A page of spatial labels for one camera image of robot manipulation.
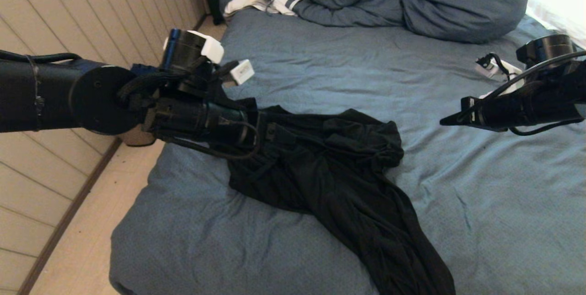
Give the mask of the white pillow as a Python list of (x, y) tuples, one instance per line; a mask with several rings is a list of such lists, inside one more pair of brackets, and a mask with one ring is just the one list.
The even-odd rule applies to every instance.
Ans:
[(526, 15), (586, 50), (586, 0), (528, 0)]

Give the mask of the blue bed sheet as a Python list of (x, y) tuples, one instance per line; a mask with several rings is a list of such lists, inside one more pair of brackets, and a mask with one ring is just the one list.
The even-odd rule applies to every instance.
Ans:
[[(405, 151), (387, 176), (411, 199), (457, 295), (586, 295), (586, 122), (531, 137), (440, 126), (499, 86), (475, 71), (551, 32), (531, 17), (486, 44), (401, 27), (324, 27), (239, 11), (226, 60), (255, 76), (228, 90), (295, 114), (356, 109), (394, 121)], [(123, 295), (378, 295), (358, 258), (312, 216), (234, 192), (226, 161), (167, 144), (111, 237)]]

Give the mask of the black moon print T-shirt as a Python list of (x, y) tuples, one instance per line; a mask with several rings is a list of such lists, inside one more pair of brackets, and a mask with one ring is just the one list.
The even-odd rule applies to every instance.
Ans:
[(408, 195), (385, 172), (404, 157), (394, 121), (260, 110), (261, 149), (228, 162), (229, 185), (285, 211), (310, 214), (365, 267), (380, 295), (456, 295), (452, 274)]

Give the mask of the brown trash bin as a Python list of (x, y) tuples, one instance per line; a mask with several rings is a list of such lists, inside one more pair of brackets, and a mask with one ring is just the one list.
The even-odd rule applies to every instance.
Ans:
[(152, 134), (143, 132), (140, 129), (133, 129), (124, 132), (123, 134), (116, 135), (116, 137), (121, 140), (124, 145), (135, 148), (148, 147), (156, 142), (156, 138)]

